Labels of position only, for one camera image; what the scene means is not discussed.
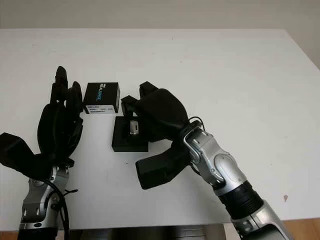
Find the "black rubber sleeve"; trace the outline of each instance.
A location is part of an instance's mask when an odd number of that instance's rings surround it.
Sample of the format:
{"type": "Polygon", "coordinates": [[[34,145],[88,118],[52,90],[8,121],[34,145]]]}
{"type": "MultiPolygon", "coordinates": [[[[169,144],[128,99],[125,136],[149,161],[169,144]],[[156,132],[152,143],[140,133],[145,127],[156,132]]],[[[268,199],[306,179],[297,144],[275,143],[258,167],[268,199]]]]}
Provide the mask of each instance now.
{"type": "Polygon", "coordinates": [[[245,181],[234,190],[219,196],[219,199],[234,220],[251,215],[264,204],[264,201],[253,190],[248,181],[245,181]]]}
{"type": "Polygon", "coordinates": [[[21,229],[17,240],[55,240],[58,229],[53,227],[21,229]]]}

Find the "box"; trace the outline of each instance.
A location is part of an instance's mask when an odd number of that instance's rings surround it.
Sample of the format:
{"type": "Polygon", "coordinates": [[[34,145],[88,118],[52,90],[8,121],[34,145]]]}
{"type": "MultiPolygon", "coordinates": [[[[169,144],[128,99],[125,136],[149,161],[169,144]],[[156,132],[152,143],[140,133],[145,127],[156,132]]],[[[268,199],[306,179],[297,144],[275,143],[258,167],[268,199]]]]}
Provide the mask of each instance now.
{"type": "MultiPolygon", "coordinates": [[[[139,122],[137,116],[133,121],[139,122]]],[[[143,125],[139,125],[138,134],[130,134],[130,120],[124,116],[116,116],[114,122],[112,148],[115,152],[148,152],[148,141],[144,138],[146,132],[143,125]]]]}
{"type": "Polygon", "coordinates": [[[117,82],[89,82],[83,105],[87,114],[115,114],[119,110],[120,88],[117,82]]]}

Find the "white label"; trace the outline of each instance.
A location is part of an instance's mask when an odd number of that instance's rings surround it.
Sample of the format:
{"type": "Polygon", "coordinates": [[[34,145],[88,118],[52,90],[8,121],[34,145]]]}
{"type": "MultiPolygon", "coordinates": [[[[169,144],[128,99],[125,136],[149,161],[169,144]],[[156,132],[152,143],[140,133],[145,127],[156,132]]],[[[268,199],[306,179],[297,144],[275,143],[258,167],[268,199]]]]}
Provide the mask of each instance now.
{"type": "Polygon", "coordinates": [[[113,105],[87,105],[89,114],[114,114],[115,109],[113,105]]]}

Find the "wall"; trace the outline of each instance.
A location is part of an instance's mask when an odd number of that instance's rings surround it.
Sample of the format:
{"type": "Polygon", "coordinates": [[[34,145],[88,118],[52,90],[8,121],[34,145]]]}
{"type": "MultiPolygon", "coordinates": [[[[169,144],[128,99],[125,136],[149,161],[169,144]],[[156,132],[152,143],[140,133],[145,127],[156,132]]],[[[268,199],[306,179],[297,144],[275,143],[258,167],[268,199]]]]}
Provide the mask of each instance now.
{"type": "Polygon", "coordinates": [[[319,0],[0,0],[2,28],[280,28],[320,67],[319,0]]]}

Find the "black wire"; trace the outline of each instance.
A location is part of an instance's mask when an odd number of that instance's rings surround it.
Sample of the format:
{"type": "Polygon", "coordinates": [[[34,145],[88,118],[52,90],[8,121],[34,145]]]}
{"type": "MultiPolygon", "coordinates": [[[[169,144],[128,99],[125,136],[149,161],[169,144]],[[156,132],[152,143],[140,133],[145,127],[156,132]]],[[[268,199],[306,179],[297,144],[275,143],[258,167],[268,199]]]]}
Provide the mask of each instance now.
{"type": "Polygon", "coordinates": [[[198,119],[198,120],[200,120],[203,130],[206,131],[204,122],[202,121],[202,119],[201,119],[199,116],[190,117],[190,118],[189,118],[189,121],[190,121],[191,119],[198,119]]]}
{"type": "Polygon", "coordinates": [[[199,176],[201,176],[200,172],[195,168],[195,166],[194,166],[193,163],[190,164],[190,167],[191,167],[191,169],[192,169],[196,174],[198,174],[199,176]]]}
{"type": "Polygon", "coordinates": [[[64,197],[63,193],[59,190],[59,188],[57,188],[57,186],[55,184],[53,184],[49,180],[44,180],[43,182],[46,183],[47,185],[49,185],[53,189],[53,191],[56,194],[58,194],[58,196],[59,196],[59,204],[61,204],[61,207],[62,207],[63,213],[64,213],[64,218],[63,218],[62,212],[60,210],[60,216],[61,216],[63,229],[64,229],[64,240],[69,240],[69,229],[70,229],[70,226],[69,226],[69,213],[68,213],[68,208],[67,208],[65,197],[64,197]]]}
{"type": "Polygon", "coordinates": [[[64,191],[65,191],[65,194],[63,194],[63,196],[66,196],[66,195],[68,195],[68,194],[73,194],[73,193],[78,192],[79,189],[74,189],[74,190],[70,190],[70,191],[67,190],[67,189],[65,189],[64,191]]]}

